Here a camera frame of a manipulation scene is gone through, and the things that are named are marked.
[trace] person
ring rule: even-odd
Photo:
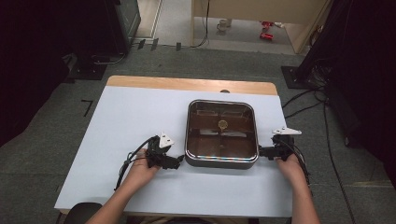
[[[128,175],[110,199],[86,222],[87,224],[118,223],[126,204],[132,196],[155,176],[161,167],[148,167],[144,153],[137,155]],[[290,155],[286,161],[276,160],[278,167],[292,186],[292,223],[319,223],[311,191],[305,182],[304,172],[297,157]]]

